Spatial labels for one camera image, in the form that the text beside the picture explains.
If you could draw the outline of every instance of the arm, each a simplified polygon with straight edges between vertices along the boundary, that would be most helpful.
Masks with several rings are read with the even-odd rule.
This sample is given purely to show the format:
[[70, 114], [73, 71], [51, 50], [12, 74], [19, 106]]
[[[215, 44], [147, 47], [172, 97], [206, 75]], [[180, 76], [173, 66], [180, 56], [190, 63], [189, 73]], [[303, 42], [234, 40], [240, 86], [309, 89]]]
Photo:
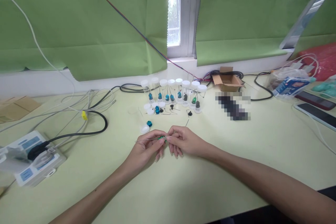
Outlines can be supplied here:
[[[164, 131], [153, 130], [145, 135], [139, 136], [138, 140], [152, 139], [162, 135], [167, 134]], [[159, 160], [163, 155], [164, 142], [164, 138], [161, 138], [159, 141], [136, 142], [126, 160], [114, 173], [95, 190], [56, 217], [49, 224], [91, 223], [110, 199], [112, 199], [124, 185], [140, 173], [141, 169], [148, 163], [154, 153], [157, 152], [155, 160]]]
[[336, 223], [336, 202], [269, 166], [231, 155], [187, 127], [173, 126], [167, 141], [218, 164], [298, 223]]

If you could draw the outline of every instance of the hand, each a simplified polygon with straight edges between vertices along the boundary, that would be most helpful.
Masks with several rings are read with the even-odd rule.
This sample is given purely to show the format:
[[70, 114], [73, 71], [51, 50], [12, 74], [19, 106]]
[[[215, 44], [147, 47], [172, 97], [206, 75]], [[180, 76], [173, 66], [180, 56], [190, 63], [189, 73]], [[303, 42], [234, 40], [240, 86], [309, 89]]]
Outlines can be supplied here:
[[163, 147], [165, 145], [165, 138], [152, 141], [141, 141], [146, 139], [157, 138], [160, 136], [167, 136], [167, 133], [160, 130], [153, 130], [138, 137], [133, 149], [129, 153], [126, 160], [120, 166], [133, 175], [140, 173], [141, 169], [148, 163], [150, 158], [156, 153], [155, 161], [163, 157]]
[[168, 131], [168, 135], [169, 136], [167, 136], [166, 138], [169, 142], [169, 149], [170, 152], [172, 152], [170, 146], [174, 146], [174, 153], [176, 146], [185, 153], [196, 156], [203, 156], [209, 145], [187, 127], [172, 126]]

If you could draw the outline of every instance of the forearm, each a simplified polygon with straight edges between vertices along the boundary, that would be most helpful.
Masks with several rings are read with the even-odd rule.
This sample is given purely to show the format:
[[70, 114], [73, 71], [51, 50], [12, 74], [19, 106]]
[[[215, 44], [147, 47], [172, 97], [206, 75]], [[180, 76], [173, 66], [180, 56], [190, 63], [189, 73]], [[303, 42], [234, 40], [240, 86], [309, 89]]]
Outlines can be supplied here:
[[336, 202], [258, 162], [209, 145], [204, 158], [220, 165], [298, 223], [336, 223]]
[[119, 189], [134, 176], [125, 171], [122, 166], [119, 167], [95, 190], [56, 217], [50, 224], [91, 223]]

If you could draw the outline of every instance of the table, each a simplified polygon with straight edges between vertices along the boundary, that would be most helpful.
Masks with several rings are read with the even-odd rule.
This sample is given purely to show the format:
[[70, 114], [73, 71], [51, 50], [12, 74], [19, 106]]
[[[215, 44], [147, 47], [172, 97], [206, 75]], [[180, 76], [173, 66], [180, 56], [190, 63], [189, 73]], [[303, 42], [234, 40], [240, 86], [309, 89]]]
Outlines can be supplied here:
[[[253, 98], [268, 93], [244, 78]], [[258, 81], [262, 84], [266, 77]], [[189, 118], [188, 127], [200, 137], [234, 155], [252, 159], [296, 178], [315, 190], [336, 185], [336, 156], [318, 140], [317, 129], [309, 117], [275, 98], [252, 102], [250, 121], [230, 121], [215, 101], [218, 87], [206, 93], [206, 107]], [[48, 223], [92, 191], [127, 157], [139, 130], [130, 125], [129, 104], [142, 108], [145, 96], [117, 91], [117, 100], [103, 114], [109, 126], [99, 135], [82, 137], [61, 148], [67, 160], [50, 178], [34, 188], [16, 183], [0, 199], [3, 223]], [[58, 104], [64, 96], [37, 98], [43, 105], [28, 117], [41, 114]], [[176, 106], [178, 115], [144, 115], [152, 128], [168, 131], [171, 125], [185, 126], [186, 108]], [[335, 109], [330, 112], [336, 116]], [[76, 112], [64, 112], [42, 123], [37, 130], [54, 137]], [[6, 145], [40, 119], [25, 122], [0, 133], [0, 145]], [[62, 134], [73, 133], [83, 123], [76, 117]], [[0, 125], [0, 129], [10, 124]], [[99, 116], [89, 118], [86, 132], [103, 128]], [[336, 149], [336, 133], [319, 124], [321, 132]], [[267, 205], [257, 194], [218, 166], [185, 155], [176, 159], [165, 149], [164, 158], [146, 168], [127, 184], [94, 221], [100, 223], [208, 223]]]

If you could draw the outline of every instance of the red wire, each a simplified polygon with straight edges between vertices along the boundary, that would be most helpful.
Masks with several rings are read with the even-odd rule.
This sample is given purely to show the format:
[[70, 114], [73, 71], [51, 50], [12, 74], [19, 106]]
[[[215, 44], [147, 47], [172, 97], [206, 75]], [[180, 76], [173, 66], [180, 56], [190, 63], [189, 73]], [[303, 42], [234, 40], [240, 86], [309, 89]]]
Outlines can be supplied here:
[[[122, 14], [109, 0], [106, 0], [126, 21], [128, 21], [130, 24], [131, 22], [125, 17], [124, 14]], [[139, 31], [138, 33], [143, 37], [143, 39], [151, 46], [153, 47], [154, 49], [156, 49], [152, 43], [150, 43], [147, 38], [145, 36], [143, 36]], [[163, 55], [163, 53], [160, 52], [160, 54], [166, 59], [168, 60], [169, 62], [173, 63], [173, 65], [177, 66], [178, 68], [181, 68], [182, 70], [186, 71], [188, 74], [191, 74], [192, 76], [194, 76], [194, 78], [196, 79], [200, 79], [200, 78], [197, 78], [195, 75], [193, 75], [192, 73], [189, 73], [187, 70], [185, 70], [184, 68], [180, 67], [179, 65], [175, 64], [174, 62], [172, 62], [170, 59], [168, 59], [165, 55]]]

